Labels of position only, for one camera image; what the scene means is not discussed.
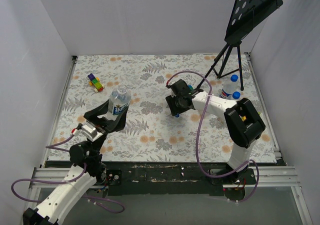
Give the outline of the clear bottle silver label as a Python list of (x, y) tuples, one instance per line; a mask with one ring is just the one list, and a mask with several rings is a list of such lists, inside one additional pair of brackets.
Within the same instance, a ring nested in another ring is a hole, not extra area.
[(119, 115), (131, 102), (131, 93), (124, 85), (115, 88), (109, 97), (108, 112), (112, 116)]

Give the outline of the Pepsi plastic bottle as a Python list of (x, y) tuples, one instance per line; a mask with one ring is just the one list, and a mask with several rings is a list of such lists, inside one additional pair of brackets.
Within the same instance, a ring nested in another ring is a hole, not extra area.
[(238, 87), (238, 80), (236, 82), (232, 82), (230, 78), (227, 82), (224, 83), (220, 91), (219, 97), (223, 99), (227, 99), (228, 96), (232, 95), (237, 90), (237, 87)]

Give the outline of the blue label bottle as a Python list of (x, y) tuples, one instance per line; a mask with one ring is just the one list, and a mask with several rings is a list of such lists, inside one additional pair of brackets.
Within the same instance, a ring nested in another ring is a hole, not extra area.
[(233, 94), (229, 95), (227, 97), (228, 100), (234, 100), (234, 101), (238, 101), (241, 97), (241, 93), (238, 91), (235, 91)]

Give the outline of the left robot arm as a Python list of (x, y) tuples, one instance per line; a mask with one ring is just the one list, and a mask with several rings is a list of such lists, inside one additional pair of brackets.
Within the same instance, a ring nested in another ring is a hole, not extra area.
[(61, 225), (74, 205), (93, 185), (107, 180), (107, 167), (102, 162), (101, 147), (107, 135), (125, 128), (128, 106), (107, 119), (109, 102), (84, 114), (85, 123), (79, 123), (71, 132), (72, 137), (83, 134), (85, 140), (69, 149), (72, 166), (62, 181), (55, 181), (56, 188), (35, 208), (28, 208), (22, 215), (24, 225)]

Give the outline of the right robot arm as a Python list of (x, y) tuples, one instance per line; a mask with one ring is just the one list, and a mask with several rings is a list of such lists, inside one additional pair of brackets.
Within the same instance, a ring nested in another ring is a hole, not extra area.
[[(239, 101), (223, 99), (205, 91), (190, 97), (169, 95), (165, 100), (172, 116), (190, 109), (202, 112), (195, 137), (195, 157), (200, 171), (211, 179), (227, 177), (227, 180), (232, 184), (237, 184), (243, 180), (245, 177), (244, 170), (247, 169), (250, 162), (254, 162), (250, 159), (252, 148), (266, 129), (265, 123), (252, 102), (247, 98)], [(200, 162), (200, 132), (206, 113), (224, 119), (230, 138), (233, 141), (233, 148), (227, 162), (230, 169), (225, 174), (211, 175), (203, 169)]]

